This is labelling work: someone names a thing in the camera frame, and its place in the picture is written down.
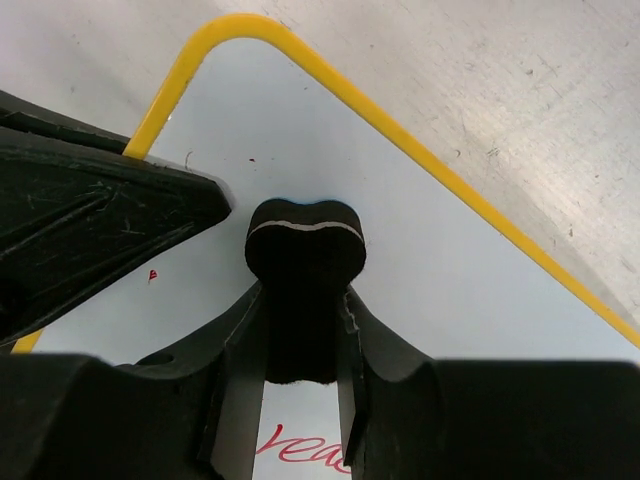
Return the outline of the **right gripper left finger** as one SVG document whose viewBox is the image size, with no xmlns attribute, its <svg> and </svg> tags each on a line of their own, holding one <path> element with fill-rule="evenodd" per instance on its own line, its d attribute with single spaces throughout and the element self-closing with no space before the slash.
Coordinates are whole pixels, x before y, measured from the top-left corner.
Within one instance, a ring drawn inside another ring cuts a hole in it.
<svg viewBox="0 0 640 480">
<path fill-rule="evenodd" d="M 264 292 L 133 365 L 1 359 L 5 479 L 248 479 L 265 379 Z"/>
</svg>

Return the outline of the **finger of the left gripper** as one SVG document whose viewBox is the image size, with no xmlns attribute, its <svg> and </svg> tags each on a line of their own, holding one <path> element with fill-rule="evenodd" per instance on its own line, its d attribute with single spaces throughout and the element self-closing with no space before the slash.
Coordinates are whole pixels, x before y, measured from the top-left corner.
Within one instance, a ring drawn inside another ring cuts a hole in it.
<svg viewBox="0 0 640 480">
<path fill-rule="evenodd" d="M 127 142 L 2 94 L 3 344 L 229 216 L 215 181 L 128 158 Z"/>
</svg>

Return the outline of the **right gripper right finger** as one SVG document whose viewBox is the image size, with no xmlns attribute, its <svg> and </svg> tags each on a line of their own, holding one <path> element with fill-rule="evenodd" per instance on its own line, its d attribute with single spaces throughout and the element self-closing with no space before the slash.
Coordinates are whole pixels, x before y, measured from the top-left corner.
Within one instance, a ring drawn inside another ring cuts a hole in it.
<svg viewBox="0 0 640 480">
<path fill-rule="evenodd" d="M 344 461 L 356 479 L 635 479 L 628 362 L 434 359 L 354 291 L 337 306 Z"/>
</svg>

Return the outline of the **black bone-shaped eraser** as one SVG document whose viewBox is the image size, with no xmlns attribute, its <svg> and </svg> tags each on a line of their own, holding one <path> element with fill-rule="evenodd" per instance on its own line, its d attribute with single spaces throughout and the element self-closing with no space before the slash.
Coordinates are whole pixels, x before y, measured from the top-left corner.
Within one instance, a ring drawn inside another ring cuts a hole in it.
<svg viewBox="0 0 640 480">
<path fill-rule="evenodd" d="M 266 200 L 251 217 L 245 260 L 265 293 L 267 381 L 335 382 L 337 305 L 366 261 L 357 213 L 336 200 Z"/>
</svg>

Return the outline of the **yellow framed whiteboard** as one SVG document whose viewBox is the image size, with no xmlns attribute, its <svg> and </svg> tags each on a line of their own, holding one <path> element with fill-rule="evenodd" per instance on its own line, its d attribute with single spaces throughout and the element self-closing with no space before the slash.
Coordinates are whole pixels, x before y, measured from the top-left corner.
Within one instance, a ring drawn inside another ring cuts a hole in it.
<svg viewBox="0 0 640 480">
<path fill-rule="evenodd" d="M 146 261 L 12 354 L 133 365 L 218 318 L 261 284 L 245 260 L 266 200 L 336 200 L 366 245 L 349 284 L 384 325 L 434 359 L 617 361 L 639 369 L 637 333 L 294 34 L 229 15 L 187 42 L 126 157 L 215 181 L 221 223 Z M 356 479 L 337 378 L 265 379 L 248 479 Z"/>
</svg>

